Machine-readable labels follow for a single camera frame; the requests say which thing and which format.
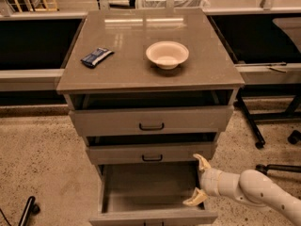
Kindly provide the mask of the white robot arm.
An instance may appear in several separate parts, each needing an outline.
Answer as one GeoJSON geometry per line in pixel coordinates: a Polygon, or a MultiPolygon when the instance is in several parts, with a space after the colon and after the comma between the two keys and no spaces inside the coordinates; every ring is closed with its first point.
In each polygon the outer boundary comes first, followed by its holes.
{"type": "Polygon", "coordinates": [[[202,155],[198,161],[200,187],[183,204],[197,206],[211,197],[228,197],[241,204],[264,209],[272,208],[295,226],[301,226],[301,201],[275,184],[263,173],[248,169],[240,174],[212,168],[202,155]]]}

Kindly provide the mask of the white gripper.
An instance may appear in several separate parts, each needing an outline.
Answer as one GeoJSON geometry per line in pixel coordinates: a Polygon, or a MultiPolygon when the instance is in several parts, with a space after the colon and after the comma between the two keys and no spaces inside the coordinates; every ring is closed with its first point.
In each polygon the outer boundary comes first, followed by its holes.
{"type": "Polygon", "coordinates": [[[241,195],[239,187],[239,174],[224,172],[219,169],[211,169],[211,165],[205,157],[194,153],[193,157],[198,161],[198,169],[202,172],[200,186],[195,188],[192,196],[183,201],[186,206],[197,206],[207,200],[208,195],[213,197],[229,197],[238,199],[241,195]]]}

